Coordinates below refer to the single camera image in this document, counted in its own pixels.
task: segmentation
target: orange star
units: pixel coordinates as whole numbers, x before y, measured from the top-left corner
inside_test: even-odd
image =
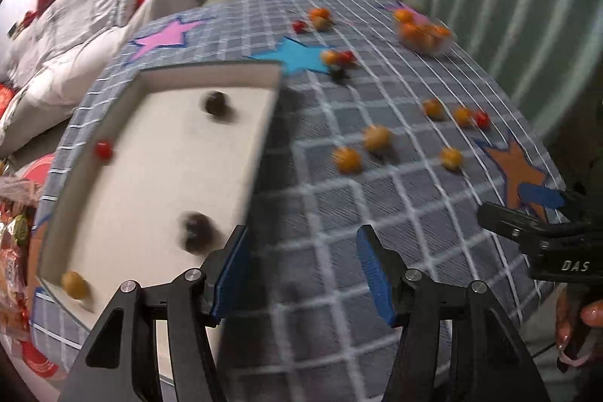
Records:
[[[479,147],[494,161],[505,178],[505,205],[508,208],[529,206],[539,218],[546,222],[546,212],[537,203],[523,203],[519,197],[519,185],[523,182],[542,186],[547,174],[530,164],[525,151],[513,135],[509,135],[506,149],[497,149],[484,142],[477,142]]]

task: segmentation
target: blue star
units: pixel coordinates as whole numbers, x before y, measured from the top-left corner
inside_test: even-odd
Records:
[[[284,37],[276,50],[256,53],[249,58],[282,62],[285,76],[298,70],[314,70],[314,72],[328,74],[329,67],[320,59],[320,52],[327,49],[328,47],[307,47],[303,43]]]

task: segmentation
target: plastic bag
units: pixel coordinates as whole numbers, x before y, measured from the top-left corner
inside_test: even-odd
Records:
[[[0,178],[0,333],[13,339],[29,339],[27,315],[27,254],[29,232],[35,215],[32,203],[38,186],[12,178]]]
[[[0,248],[0,332],[29,339],[23,252],[19,246]]]

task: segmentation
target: red cherry tomato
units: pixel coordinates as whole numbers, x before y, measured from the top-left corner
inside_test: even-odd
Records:
[[[340,63],[342,63],[345,66],[350,66],[354,62],[356,62],[356,57],[354,55],[354,52],[351,52],[349,50],[346,52],[341,52],[339,54],[339,58],[340,58]]]
[[[96,155],[103,161],[108,161],[113,156],[113,146],[107,141],[100,141],[94,147]]]
[[[484,110],[477,110],[475,115],[473,115],[473,120],[475,120],[475,125],[480,130],[487,130],[490,128],[490,117]]]
[[[300,34],[300,33],[303,33],[304,31],[306,31],[306,28],[308,27],[308,25],[305,22],[303,22],[302,20],[297,20],[297,21],[293,22],[291,27],[293,28],[293,31],[295,33]]]

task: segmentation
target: table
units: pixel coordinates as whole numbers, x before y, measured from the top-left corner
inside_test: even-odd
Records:
[[[137,38],[175,19],[210,18],[179,45],[136,60],[140,46],[126,45],[82,100],[57,149],[37,220],[52,213],[78,148],[140,70],[237,60],[274,49],[284,36],[355,52],[359,67],[350,71],[348,87],[300,71],[281,89],[249,206],[254,258],[216,359],[230,400],[360,401],[382,394],[400,333],[378,317],[355,256],[354,236],[363,223],[436,281],[486,281],[516,323],[552,290],[529,279],[513,242],[480,229],[475,219],[478,203],[505,196],[504,177],[477,141],[505,147],[516,139],[526,159],[546,172],[546,185],[562,186],[549,154],[496,82],[460,47],[438,59],[404,49],[392,31],[390,5],[241,0],[154,21]],[[318,6],[331,10],[334,28],[296,35],[291,23]],[[481,107],[490,114],[491,130],[427,120],[420,103],[434,96],[451,110],[459,104]],[[370,123],[392,129],[396,159],[383,165],[365,155],[363,173],[340,175],[331,162],[334,145],[360,148]],[[461,175],[439,165],[444,145],[465,156]],[[551,213],[549,218],[559,219]],[[32,324],[37,348],[68,370],[85,331],[45,292],[37,293]],[[442,324],[441,373],[449,346]],[[168,384],[164,390],[171,400],[173,390]]]

